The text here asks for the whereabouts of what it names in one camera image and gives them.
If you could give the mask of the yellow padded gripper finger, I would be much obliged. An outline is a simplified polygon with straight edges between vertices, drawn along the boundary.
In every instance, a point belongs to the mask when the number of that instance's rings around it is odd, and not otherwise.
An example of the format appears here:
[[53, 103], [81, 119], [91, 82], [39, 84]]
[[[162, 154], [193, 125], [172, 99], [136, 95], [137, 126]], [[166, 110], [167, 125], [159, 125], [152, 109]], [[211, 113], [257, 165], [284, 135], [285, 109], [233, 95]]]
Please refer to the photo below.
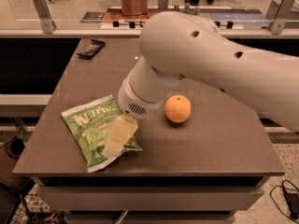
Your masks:
[[118, 157], [124, 145], [131, 139], [138, 128], [136, 119], [127, 116], [117, 116], [111, 124], [103, 149], [106, 158]]

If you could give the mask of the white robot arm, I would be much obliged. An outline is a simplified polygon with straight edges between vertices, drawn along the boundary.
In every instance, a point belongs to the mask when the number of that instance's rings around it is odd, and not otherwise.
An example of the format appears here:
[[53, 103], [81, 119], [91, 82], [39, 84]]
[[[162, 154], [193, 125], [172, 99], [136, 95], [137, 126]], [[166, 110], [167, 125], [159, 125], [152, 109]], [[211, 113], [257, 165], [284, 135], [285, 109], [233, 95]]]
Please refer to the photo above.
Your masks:
[[139, 36], [141, 57], [122, 82], [120, 110], [153, 113], [187, 79], [225, 91], [257, 113], [299, 131], [299, 58], [246, 47], [211, 20], [174, 11], [151, 17]]

